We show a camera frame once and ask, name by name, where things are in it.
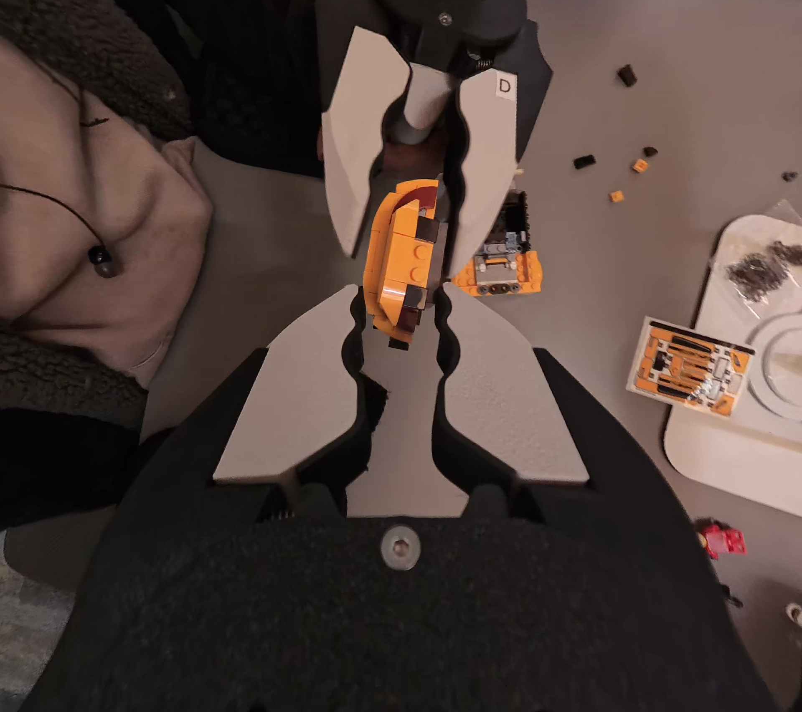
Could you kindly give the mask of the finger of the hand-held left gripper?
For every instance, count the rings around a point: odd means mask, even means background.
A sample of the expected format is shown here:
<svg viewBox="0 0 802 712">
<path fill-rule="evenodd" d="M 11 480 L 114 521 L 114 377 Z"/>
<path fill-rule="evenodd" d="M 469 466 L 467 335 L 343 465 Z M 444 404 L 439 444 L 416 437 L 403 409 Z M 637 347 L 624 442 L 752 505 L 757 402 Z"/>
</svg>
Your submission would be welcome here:
<svg viewBox="0 0 802 712">
<path fill-rule="evenodd" d="M 384 120 L 406 95 L 407 61 L 384 36 L 356 26 L 328 110 L 322 114 L 326 202 L 343 253 L 354 257 L 385 138 Z"/>
<path fill-rule="evenodd" d="M 447 168 L 449 279 L 485 241 L 516 172 L 516 75 L 490 68 L 471 76 L 456 91 L 455 111 L 456 164 Z"/>
</svg>

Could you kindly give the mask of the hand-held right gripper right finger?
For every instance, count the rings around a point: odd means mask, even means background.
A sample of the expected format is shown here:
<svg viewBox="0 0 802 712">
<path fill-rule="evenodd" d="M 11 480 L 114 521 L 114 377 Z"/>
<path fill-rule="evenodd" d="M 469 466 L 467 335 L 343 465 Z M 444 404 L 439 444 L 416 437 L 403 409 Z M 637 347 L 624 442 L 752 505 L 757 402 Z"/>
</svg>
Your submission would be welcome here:
<svg viewBox="0 0 802 712">
<path fill-rule="evenodd" d="M 589 473 L 530 341 L 452 283 L 436 293 L 442 377 L 432 422 L 438 471 L 463 515 L 510 515 L 532 488 L 584 492 Z"/>
</svg>

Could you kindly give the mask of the orange black lego car chassis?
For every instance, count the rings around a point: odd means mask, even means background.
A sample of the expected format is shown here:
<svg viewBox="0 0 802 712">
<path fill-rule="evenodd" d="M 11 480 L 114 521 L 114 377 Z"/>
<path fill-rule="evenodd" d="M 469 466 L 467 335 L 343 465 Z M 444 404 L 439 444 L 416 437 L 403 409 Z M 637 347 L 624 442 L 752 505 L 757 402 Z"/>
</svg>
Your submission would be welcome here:
<svg viewBox="0 0 802 712">
<path fill-rule="evenodd" d="M 452 278 L 471 296 L 532 295 L 543 269 L 533 247 L 525 192 L 511 187 L 484 242 Z"/>
</svg>

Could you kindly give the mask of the person's left forearm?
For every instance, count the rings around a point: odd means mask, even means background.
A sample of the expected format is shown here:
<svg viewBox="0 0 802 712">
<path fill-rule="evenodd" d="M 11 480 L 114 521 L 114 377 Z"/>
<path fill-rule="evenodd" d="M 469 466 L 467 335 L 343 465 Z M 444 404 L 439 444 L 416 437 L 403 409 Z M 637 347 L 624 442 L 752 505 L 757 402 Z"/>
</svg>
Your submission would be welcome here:
<svg viewBox="0 0 802 712">
<path fill-rule="evenodd" d="M 115 1 L 177 72 L 210 149 L 322 178 L 315 0 Z"/>
</svg>

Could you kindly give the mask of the orange black lego assembly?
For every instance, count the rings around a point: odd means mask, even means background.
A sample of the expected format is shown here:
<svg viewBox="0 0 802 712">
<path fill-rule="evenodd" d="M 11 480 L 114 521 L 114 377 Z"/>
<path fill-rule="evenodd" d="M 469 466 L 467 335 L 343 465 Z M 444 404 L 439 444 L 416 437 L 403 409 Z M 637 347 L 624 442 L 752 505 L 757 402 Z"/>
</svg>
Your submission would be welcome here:
<svg viewBox="0 0 802 712">
<path fill-rule="evenodd" d="M 392 349 L 408 350 L 420 324 L 439 234 L 436 179 L 407 180 L 386 194 L 374 216 L 363 298 L 373 327 Z"/>
</svg>

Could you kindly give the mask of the red lego minifigure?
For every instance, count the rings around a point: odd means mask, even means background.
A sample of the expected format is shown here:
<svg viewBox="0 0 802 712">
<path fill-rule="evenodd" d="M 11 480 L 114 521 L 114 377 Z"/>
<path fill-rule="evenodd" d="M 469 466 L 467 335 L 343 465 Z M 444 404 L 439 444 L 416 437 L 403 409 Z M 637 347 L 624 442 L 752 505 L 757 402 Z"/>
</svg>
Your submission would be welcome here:
<svg viewBox="0 0 802 712">
<path fill-rule="evenodd" d="M 718 560 L 722 555 L 748 554 L 743 533 L 720 520 L 696 519 L 694 529 L 700 545 L 712 560 Z"/>
</svg>

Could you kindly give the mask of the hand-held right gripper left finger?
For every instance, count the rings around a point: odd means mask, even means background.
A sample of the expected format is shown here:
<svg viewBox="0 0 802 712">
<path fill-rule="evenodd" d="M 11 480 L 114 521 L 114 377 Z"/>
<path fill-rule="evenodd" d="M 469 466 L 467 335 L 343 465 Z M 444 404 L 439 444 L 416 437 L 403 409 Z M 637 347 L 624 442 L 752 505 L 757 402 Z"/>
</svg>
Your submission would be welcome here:
<svg viewBox="0 0 802 712">
<path fill-rule="evenodd" d="M 215 486 L 275 486 L 294 507 L 326 487 L 347 513 L 387 389 L 363 371 L 363 288 L 346 285 L 290 323 L 266 355 L 213 473 Z"/>
</svg>

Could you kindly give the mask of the clear bag of screws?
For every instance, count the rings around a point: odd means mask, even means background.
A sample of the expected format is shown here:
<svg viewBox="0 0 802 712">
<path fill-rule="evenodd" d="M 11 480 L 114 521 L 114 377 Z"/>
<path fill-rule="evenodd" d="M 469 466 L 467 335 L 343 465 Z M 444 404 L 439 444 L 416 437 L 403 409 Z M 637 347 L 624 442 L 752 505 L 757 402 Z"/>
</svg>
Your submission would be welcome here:
<svg viewBox="0 0 802 712">
<path fill-rule="evenodd" d="M 711 280 L 744 318 L 801 311 L 801 217 L 787 199 L 740 216 L 722 231 Z"/>
</svg>

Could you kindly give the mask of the person's beige shirt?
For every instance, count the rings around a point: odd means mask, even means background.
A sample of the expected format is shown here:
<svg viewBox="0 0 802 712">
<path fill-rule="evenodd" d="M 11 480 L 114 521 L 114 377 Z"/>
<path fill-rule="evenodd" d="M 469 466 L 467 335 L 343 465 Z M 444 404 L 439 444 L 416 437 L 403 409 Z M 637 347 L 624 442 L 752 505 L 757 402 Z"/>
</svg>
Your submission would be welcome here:
<svg viewBox="0 0 802 712">
<path fill-rule="evenodd" d="M 193 171 L 196 137 L 163 142 L 16 46 L 1 45 L 2 324 L 79 348 L 147 388 L 206 252 L 212 204 Z"/>
</svg>

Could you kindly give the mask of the orange sticker sheet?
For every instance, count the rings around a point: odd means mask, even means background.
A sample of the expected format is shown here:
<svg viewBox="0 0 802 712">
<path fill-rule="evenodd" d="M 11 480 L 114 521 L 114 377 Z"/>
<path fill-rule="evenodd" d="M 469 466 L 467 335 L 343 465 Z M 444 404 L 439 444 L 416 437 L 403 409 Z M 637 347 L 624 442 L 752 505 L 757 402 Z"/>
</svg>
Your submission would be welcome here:
<svg viewBox="0 0 802 712">
<path fill-rule="evenodd" d="M 627 391 L 661 403 L 731 418 L 748 388 L 756 351 L 646 316 Z"/>
</svg>

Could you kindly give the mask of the white book stand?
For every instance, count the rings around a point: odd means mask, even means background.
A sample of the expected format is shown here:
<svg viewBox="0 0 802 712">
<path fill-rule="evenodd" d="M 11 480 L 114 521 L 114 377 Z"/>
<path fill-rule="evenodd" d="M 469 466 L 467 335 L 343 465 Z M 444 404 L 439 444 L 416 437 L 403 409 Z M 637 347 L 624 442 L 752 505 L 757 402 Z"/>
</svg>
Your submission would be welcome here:
<svg viewBox="0 0 802 712">
<path fill-rule="evenodd" d="M 773 244 L 800 253 L 800 224 L 752 214 L 718 239 L 694 328 L 754 351 L 746 389 L 731 417 L 674 407 L 664 450 L 685 477 L 799 517 L 801 515 L 800 266 L 758 302 L 744 300 L 727 274 Z"/>
</svg>

